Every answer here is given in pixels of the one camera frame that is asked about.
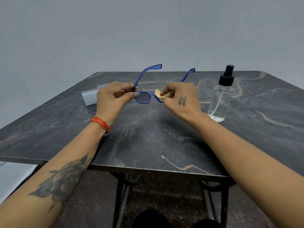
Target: sunglasses temple arm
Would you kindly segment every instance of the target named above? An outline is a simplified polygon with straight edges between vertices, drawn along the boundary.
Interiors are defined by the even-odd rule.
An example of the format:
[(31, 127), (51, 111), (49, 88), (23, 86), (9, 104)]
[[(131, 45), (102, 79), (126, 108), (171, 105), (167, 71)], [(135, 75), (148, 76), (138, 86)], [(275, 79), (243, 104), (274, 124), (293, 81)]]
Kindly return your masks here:
[(146, 71), (148, 71), (148, 70), (160, 70), (161, 68), (162, 68), (162, 64), (158, 64), (158, 65), (150, 66), (150, 67), (144, 69), (143, 72), (138, 76), (136, 82), (134, 83), (134, 86), (133, 86), (131, 92), (135, 92), (135, 88), (136, 88), (136, 86), (137, 86), (137, 84), (138, 84), (138, 82), (139, 82), (139, 79), (141, 78), (141, 76), (142, 76)]
[(194, 72), (195, 72), (195, 68), (190, 69), (180, 82), (184, 82), (184, 80), (186, 79), (186, 77), (188, 76), (188, 74), (189, 73), (194, 73)]

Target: sunglasses lens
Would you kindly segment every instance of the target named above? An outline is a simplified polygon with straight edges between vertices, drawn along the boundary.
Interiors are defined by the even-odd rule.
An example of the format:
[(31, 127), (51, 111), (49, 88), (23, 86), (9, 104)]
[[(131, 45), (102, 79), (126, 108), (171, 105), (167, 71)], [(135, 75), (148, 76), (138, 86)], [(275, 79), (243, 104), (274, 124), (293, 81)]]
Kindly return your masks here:
[(150, 94), (141, 92), (140, 95), (136, 97), (136, 100), (139, 103), (150, 103)]

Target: floor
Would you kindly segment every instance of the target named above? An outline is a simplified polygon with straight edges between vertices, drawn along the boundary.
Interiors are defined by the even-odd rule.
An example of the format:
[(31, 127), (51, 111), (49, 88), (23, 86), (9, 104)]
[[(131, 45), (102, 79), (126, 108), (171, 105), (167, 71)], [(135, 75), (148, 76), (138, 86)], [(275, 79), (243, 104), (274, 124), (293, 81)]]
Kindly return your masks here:
[[(87, 170), (54, 227), (111, 227), (116, 182), (108, 172)], [(213, 200), (219, 211), (220, 193), (213, 193)], [(118, 227), (131, 227), (136, 215), (146, 208), (162, 212), (174, 228), (212, 218), (207, 192), (188, 178), (145, 176), (143, 182), (128, 189)], [(237, 185), (230, 189), (227, 227), (276, 228)]]

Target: spray bottle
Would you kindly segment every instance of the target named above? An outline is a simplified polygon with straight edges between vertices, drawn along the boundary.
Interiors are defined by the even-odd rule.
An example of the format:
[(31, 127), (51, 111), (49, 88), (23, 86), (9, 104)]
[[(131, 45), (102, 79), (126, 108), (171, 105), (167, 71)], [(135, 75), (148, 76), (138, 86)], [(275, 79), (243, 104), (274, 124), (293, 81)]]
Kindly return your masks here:
[(214, 88), (210, 101), (208, 115), (216, 122), (222, 122), (225, 119), (229, 104), (231, 101), (233, 89), (231, 88), (234, 80), (234, 65), (227, 65), (226, 71), (219, 79), (219, 85)]

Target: tattoo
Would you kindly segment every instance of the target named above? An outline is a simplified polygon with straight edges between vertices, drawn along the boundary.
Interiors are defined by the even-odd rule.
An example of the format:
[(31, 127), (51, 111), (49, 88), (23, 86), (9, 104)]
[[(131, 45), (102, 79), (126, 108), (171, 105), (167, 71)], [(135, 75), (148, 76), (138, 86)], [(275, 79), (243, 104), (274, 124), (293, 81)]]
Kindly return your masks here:
[(183, 105), (183, 106), (187, 105), (187, 104), (186, 104), (186, 98), (187, 98), (187, 97), (185, 97), (185, 98), (182, 98), (182, 97), (181, 97), (181, 98), (179, 99), (178, 104), (179, 104), (179, 105)]
[(84, 156), (82, 159), (70, 162), (60, 170), (50, 171), (53, 175), (39, 185), (39, 187), (29, 195), (45, 198), (51, 195), (55, 204), (61, 202), (65, 205), (72, 195), (77, 184), (81, 180), (84, 171), (87, 169), (93, 157), (88, 160), (88, 156)]

